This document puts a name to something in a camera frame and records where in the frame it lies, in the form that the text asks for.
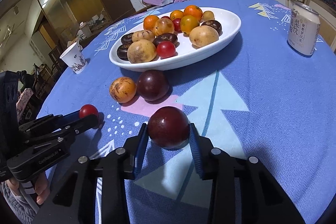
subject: orange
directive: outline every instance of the orange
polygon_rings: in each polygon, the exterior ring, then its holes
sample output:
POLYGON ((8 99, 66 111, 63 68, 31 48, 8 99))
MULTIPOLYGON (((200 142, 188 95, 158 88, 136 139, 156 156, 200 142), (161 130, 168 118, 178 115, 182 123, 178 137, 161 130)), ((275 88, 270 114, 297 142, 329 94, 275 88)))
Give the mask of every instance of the orange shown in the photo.
POLYGON ((180 10, 174 10, 170 13, 170 20, 173 21, 176 18, 184 17, 184 13, 180 10))
POLYGON ((143 20, 143 29, 153 31, 155 22, 159 19, 158 16, 150 15, 146 16, 143 20))
POLYGON ((202 19, 203 12, 202 10, 197 7, 196 5, 189 5, 184 9, 183 14, 185 16, 194 16, 198 21, 202 19))
POLYGON ((192 29, 198 27, 199 25, 200 23, 194 16, 184 16, 181 18, 181 31, 186 35, 189 35, 192 29))

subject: mandarin orange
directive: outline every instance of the mandarin orange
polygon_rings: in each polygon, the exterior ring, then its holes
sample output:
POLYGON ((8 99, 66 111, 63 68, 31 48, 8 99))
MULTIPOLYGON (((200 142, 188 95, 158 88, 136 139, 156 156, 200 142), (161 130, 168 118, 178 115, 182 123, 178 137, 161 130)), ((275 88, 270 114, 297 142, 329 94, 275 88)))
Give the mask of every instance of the mandarin orange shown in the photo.
POLYGON ((146 16, 143 20, 143 29, 153 31, 155 22, 159 19, 158 16, 150 15, 146 16))
POLYGON ((196 5, 189 5, 184 9, 184 16, 194 16, 198 21, 202 19, 203 12, 196 5))

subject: dark purple fruit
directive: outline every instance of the dark purple fruit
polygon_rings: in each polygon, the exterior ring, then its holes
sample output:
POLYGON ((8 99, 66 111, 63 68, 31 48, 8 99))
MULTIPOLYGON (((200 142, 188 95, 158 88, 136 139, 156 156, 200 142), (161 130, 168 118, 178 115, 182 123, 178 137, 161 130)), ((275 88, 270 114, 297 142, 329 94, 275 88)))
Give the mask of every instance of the dark purple fruit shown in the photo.
POLYGON ((222 31, 222 25, 217 20, 208 20, 206 22, 203 22, 202 26, 210 26, 214 28, 218 32, 218 34, 220 34, 222 31))
POLYGON ((163 33, 154 39, 153 44, 157 47, 163 41, 170 41, 177 47, 179 44, 177 42, 177 35, 174 33, 163 33))
POLYGON ((118 57, 121 59, 121 60, 125 60, 125 61, 128 61, 128 58, 127 58, 127 50, 128 50, 128 47, 130 46, 130 44, 122 44, 118 47, 117 49, 117 55, 118 57))
POLYGON ((162 71, 146 70, 136 83, 139 95, 147 101, 155 101, 164 97, 169 90, 169 82, 162 71))
POLYGON ((148 135, 163 148, 178 148, 189 136, 188 117, 176 107, 158 109, 148 121, 148 135))
POLYGON ((133 41, 132 41, 132 35, 133 34, 134 34, 134 32, 123 35, 122 38, 121 38, 121 43, 122 44, 132 44, 133 43, 133 41))

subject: metal screw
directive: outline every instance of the metal screw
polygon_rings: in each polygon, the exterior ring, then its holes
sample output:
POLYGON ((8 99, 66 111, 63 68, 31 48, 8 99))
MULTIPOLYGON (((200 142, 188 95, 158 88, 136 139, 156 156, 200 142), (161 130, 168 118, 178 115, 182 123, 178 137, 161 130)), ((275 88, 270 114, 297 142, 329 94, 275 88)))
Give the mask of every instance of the metal screw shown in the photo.
POLYGON ((211 149, 211 153, 213 155, 219 155, 221 153, 221 150, 219 148, 213 148, 211 149))
POLYGON ((250 163, 252 163, 252 164, 256 164, 259 160, 258 160, 257 157, 252 156, 252 157, 249 157, 249 161, 250 161, 250 163))
POLYGON ((87 157, 86 157, 86 156, 81 156, 81 157, 78 159, 78 162, 79 162, 80 164, 86 163, 86 162, 87 162, 87 157))
POLYGON ((115 152, 118 154, 118 155, 122 155, 123 153, 126 152, 125 148, 123 147, 119 147, 115 150, 115 152))

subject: human hand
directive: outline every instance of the human hand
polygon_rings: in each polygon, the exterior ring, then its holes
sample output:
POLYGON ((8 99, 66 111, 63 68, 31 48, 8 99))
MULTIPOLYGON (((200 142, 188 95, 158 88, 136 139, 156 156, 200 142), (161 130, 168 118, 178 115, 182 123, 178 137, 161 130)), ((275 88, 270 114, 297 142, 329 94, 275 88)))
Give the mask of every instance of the human hand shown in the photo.
MULTIPOLYGON (((14 195, 21 195, 19 190, 19 182, 15 178, 7 180, 6 183, 14 195)), ((43 204, 50 194, 49 181, 45 172, 38 176, 35 183, 35 192, 37 193, 37 204, 43 204)))

